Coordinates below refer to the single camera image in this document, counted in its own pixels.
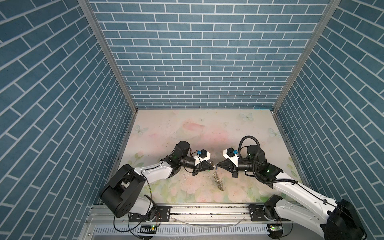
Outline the large metal keyring band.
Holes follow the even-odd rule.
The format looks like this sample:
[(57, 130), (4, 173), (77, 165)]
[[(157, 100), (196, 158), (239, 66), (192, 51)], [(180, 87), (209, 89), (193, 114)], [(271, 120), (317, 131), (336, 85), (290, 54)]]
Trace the large metal keyring band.
[(223, 192), (224, 191), (224, 185), (223, 185), (223, 182), (217, 173), (217, 169), (218, 169), (218, 167), (214, 166), (214, 173), (213, 173), (214, 181), (215, 181), (218, 189)]

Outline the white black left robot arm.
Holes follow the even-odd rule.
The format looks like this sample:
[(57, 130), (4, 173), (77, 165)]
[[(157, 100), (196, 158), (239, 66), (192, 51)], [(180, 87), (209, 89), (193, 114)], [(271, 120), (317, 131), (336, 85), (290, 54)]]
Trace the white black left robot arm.
[(146, 221), (155, 217), (158, 205), (152, 200), (151, 195), (140, 197), (144, 186), (159, 180), (175, 176), (182, 168), (190, 169), (196, 176), (200, 172), (213, 170), (209, 163), (211, 153), (205, 149), (196, 151), (188, 142), (180, 141), (172, 152), (162, 158), (159, 163), (148, 167), (132, 167), (123, 165), (111, 177), (99, 193), (101, 201), (109, 208), (116, 218), (121, 218), (128, 213), (138, 214)]

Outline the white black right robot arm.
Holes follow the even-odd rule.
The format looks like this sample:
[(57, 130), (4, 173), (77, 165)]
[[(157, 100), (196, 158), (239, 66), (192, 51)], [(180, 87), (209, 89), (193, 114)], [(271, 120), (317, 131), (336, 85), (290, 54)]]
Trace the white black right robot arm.
[(269, 163), (259, 141), (253, 136), (241, 139), (238, 149), (223, 151), (224, 161), (217, 167), (238, 178), (239, 172), (279, 191), (296, 201), (292, 204), (273, 195), (264, 204), (270, 221), (287, 219), (325, 240), (365, 240), (368, 235), (356, 208), (347, 200), (328, 198), (291, 178), (281, 168)]

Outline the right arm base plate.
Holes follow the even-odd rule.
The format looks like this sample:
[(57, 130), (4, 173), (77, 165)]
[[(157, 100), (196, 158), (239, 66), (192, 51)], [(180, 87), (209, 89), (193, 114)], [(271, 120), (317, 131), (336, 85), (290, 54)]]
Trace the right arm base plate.
[(265, 205), (250, 204), (247, 206), (252, 222), (288, 222), (288, 219), (281, 218), (275, 210)]

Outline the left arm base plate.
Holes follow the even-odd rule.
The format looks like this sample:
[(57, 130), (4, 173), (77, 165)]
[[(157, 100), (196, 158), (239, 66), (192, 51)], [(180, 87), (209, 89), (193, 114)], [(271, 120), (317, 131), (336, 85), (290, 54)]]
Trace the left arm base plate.
[(130, 213), (129, 214), (129, 222), (130, 223), (139, 223), (140, 221), (147, 221), (147, 222), (155, 222), (156, 218), (158, 219), (158, 222), (169, 222), (171, 215), (171, 206), (156, 206), (152, 207), (149, 210), (149, 213), (146, 215), (140, 215), (137, 213)]

